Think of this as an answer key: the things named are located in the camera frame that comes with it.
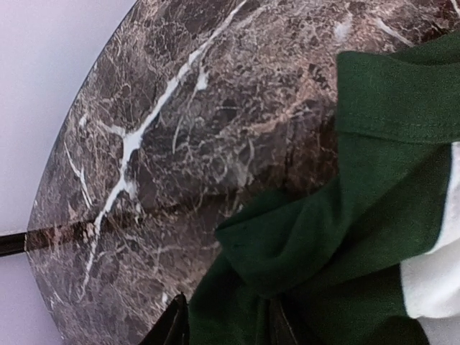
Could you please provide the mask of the white green Charlie Brown shirt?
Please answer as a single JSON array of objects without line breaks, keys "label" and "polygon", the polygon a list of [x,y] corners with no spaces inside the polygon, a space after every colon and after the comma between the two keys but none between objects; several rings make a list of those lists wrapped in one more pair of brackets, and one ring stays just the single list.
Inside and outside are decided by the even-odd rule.
[{"label": "white green Charlie Brown shirt", "polygon": [[337,67],[338,175],[217,228],[192,344],[271,344],[271,299],[299,344],[459,342],[459,33]]}]

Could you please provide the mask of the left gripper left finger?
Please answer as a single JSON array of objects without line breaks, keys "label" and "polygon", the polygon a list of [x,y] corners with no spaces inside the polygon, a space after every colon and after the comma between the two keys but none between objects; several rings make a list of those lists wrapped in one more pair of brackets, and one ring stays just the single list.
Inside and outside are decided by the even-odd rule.
[{"label": "left gripper left finger", "polygon": [[176,295],[139,345],[189,345],[188,303]]}]

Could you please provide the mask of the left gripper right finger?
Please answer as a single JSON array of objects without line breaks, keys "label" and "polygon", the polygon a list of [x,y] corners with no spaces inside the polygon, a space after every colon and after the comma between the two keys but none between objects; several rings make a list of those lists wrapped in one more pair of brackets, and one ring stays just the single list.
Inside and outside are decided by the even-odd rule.
[{"label": "left gripper right finger", "polygon": [[293,326],[279,299],[271,299],[269,306],[269,329],[271,345],[298,345]]}]

